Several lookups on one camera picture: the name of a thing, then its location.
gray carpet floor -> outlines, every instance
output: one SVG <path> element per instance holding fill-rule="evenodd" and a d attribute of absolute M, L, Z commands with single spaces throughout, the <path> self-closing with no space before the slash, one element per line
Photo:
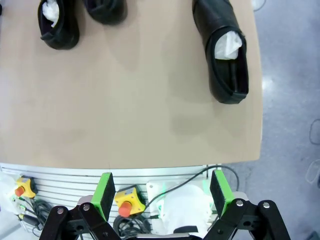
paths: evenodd
<path fill-rule="evenodd" d="M 255 13 L 263 71 L 261 155 L 231 165 L 254 204 L 277 204 L 292 240 L 320 233 L 320 189 L 306 181 L 310 164 L 320 159 L 319 13 L 319 0 L 266 0 Z M 250 237 L 239 232 L 235 239 Z"/>

black cable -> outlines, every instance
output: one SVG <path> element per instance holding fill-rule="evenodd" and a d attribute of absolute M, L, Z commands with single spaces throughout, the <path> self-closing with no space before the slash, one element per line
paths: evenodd
<path fill-rule="evenodd" d="M 40 238 L 40 236 L 38 236 L 38 235 L 35 233 L 35 229 L 36 229 L 36 228 L 37 228 L 37 227 L 32 228 L 32 233 L 33 233 L 33 235 L 35 235 L 36 237 Z"/>
<path fill-rule="evenodd" d="M 31 207 L 31 209 L 33 209 L 31 203 L 25 200 L 23 197 L 19 197 L 19 200 L 26 202 Z"/>
<path fill-rule="evenodd" d="M 31 213 L 31 214 L 33 214 L 33 215 L 37 216 L 37 215 L 36 215 L 36 213 L 35 213 L 34 211 L 31 211 L 31 210 L 29 210 L 28 208 L 25 208 L 25 210 L 26 210 L 27 212 L 29 212 L 29 213 Z"/>
<path fill-rule="evenodd" d="M 117 216 L 113 222 L 113 229 L 121 238 L 125 239 L 134 237 L 137 234 L 151 233 L 148 218 L 145 218 L 141 214 L 129 217 Z"/>
<path fill-rule="evenodd" d="M 122 225 L 122 227 L 119 229 L 118 232 L 121 233 L 121 232 L 124 230 L 125 226 L 132 224 L 132 222 L 133 222 L 136 218 L 138 218 L 139 216 L 141 216 L 141 214 L 143 214 L 143 213 L 146 211 L 146 209 L 147 209 L 156 199 L 158 199 L 159 197 L 161 197 L 161 196 L 163 196 L 163 195 L 165 195 L 165 194 L 168 194 L 168 193 L 170 193 L 170 192 L 172 192 L 172 191 L 174 191 L 174 190 L 182 187 L 183 185 L 186 185 L 187 183 L 189 183 L 190 181 L 192 181 L 193 179 L 195 179 L 195 178 L 198 177 L 199 175 L 203 174 L 205 171 L 207 171 L 207 170 L 209 170 L 209 169 L 216 169 L 216 168 L 228 169 L 228 170 L 230 170 L 231 172 L 233 172 L 233 174 L 235 175 L 235 178 L 236 178 L 236 189 L 235 189 L 235 190 L 238 191 L 238 190 L 239 190 L 239 185 L 240 185 L 240 180 L 239 180 L 239 176 L 238 176 L 238 174 L 236 173 L 235 170 L 233 170 L 231 167 L 225 166 L 225 165 L 212 165 L 212 166 L 208 166 L 208 167 L 202 169 L 202 170 L 201 170 L 200 172 L 198 172 L 197 174 L 195 174 L 193 177 L 191 177 L 191 178 L 189 178 L 188 180 L 184 181 L 183 183 L 179 184 L 178 186 L 175 186 L 175 187 L 173 187 L 173 188 L 171 188 L 171 189 L 169 189 L 169 190 L 167 190 L 167 191 L 165 191 L 165 192 L 163 192 L 163 193 L 158 194 L 158 195 L 155 196 L 154 198 L 152 198 L 151 201 L 150 201 L 147 205 L 145 205 L 144 211 L 141 212 L 139 215 L 133 217 L 131 220 L 129 220 L 129 221 L 128 221 L 127 223 L 125 223 L 124 225 Z"/>
<path fill-rule="evenodd" d="M 31 198 L 30 201 L 36 217 L 38 218 L 42 226 L 44 226 L 50 213 L 50 210 L 52 209 L 52 206 L 46 201 L 40 199 L 34 200 L 33 198 Z"/>

red button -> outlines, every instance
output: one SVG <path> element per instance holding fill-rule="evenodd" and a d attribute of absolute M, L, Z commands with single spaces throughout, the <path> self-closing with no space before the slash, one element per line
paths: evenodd
<path fill-rule="evenodd" d="M 130 216 L 131 209 L 132 209 L 131 203 L 128 201 L 124 201 L 121 204 L 121 207 L 119 207 L 118 212 L 119 212 L 120 216 L 127 218 Z"/>
<path fill-rule="evenodd" d="M 20 197 L 22 194 L 25 193 L 25 189 L 23 186 L 18 187 L 16 190 L 14 190 L 15 195 Z"/>

white tissue paper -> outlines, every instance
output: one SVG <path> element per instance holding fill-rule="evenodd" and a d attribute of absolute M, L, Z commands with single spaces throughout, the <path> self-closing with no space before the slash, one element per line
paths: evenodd
<path fill-rule="evenodd" d="M 47 0 L 42 5 L 42 13 L 46 19 L 53 22 L 51 27 L 54 27 L 59 19 L 59 6 L 56 0 Z"/>
<path fill-rule="evenodd" d="M 229 31 L 219 38 L 215 44 L 214 57 L 220 60 L 237 59 L 241 38 L 235 31 Z"/>

white slotted panel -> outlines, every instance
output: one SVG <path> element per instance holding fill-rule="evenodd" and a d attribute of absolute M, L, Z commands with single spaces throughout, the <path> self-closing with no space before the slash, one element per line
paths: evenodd
<path fill-rule="evenodd" d="M 81 197 L 93 195 L 103 173 L 112 173 L 116 191 L 132 185 L 138 185 L 142 196 L 147 199 L 146 183 L 148 181 L 179 180 L 183 182 L 205 166 L 143 169 L 77 169 L 0 163 L 0 167 L 2 172 L 7 174 L 34 177 L 38 189 L 36 198 L 45 200 L 51 203 L 52 206 L 63 205 L 71 210 L 77 205 Z M 148 209 L 145 213 L 147 216 L 150 215 Z M 108 221 L 111 226 L 117 216 L 118 206 L 113 202 Z M 32 226 L 28 224 L 25 224 L 25 226 L 28 232 L 32 231 Z M 40 234 L 36 229 L 34 231 L 35 234 Z M 92 239 L 89 234 L 85 234 L 84 238 Z"/>

